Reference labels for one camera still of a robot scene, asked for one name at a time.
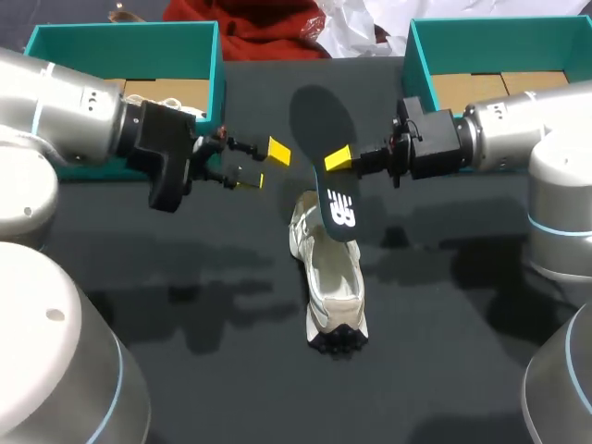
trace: shoe insole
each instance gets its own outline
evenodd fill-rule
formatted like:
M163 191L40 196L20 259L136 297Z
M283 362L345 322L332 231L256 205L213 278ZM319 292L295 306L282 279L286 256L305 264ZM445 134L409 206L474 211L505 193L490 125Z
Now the shoe insole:
M292 96L290 128L300 150L313 164L328 235L335 241L353 241L363 224L358 178L353 170L325 170L325 157L356 143L350 113L328 89L307 85Z
M347 245L331 239L318 228L314 235L314 280L321 294L334 299L349 299L358 292L353 263Z

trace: metal cylinder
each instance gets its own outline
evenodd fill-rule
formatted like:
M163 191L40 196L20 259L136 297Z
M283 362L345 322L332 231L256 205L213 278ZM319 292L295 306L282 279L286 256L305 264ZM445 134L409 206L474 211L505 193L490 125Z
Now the metal cylinder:
M552 131L532 152L530 261L553 280L592 279L591 170L592 120Z
M471 104L463 118L473 138L474 170L521 168L549 132L592 118L592 81Z
M536 353L522 386L535 444L592 442L592 305L585 305Z
M57 196L56 172L34 146L0 141L0 241L41 250L54 221Z
M51 259L0 242L0 442L143 444L140 368Z
M115 83L0 48L0 125L45 139L68 162L102 164L123 113Z

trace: black insole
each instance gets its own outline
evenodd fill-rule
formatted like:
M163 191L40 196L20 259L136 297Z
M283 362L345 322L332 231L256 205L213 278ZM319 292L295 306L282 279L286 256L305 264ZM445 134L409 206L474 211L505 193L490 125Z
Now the black insole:
M301 87L290 102L290 128L302 152L313 164L321 216L335 241L352 241L363 224L358 179L352 170L325 171L325 157L356 143L350 113L326 88Z

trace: new balance logo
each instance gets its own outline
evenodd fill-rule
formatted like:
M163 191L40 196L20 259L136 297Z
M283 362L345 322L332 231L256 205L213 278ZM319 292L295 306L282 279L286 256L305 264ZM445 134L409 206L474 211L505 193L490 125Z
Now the new balance logo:
M352 206L352 198L350 196L344 196L341 193L327 190L329 195L331 217L337 225L346 225L347 227L355 227L355 215Z

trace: cardboard box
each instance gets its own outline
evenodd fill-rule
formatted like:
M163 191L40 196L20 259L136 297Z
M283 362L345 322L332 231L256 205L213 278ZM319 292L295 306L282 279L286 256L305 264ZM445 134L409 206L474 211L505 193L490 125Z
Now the cardboard box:
M423 18L409 29L402 83L426 112L592 79L592 20Z
M440 74L432 76L432 81L440 108L450 109L455 115L462 114L472 102L556 88L568 83L563 71Z
M216 22L41 25L25 55L116 82L122 90L142 85L146 98L174 97L202 109L206 118L196 121L198 134L223 123L226 82ZM146 179L127 170L123 159L56 171L61 179Z
M137 94L144 99L162 102L169 98L177 99L183 106L191 106L206 113L210 93L208 80L157 79L127 80L124 95Z

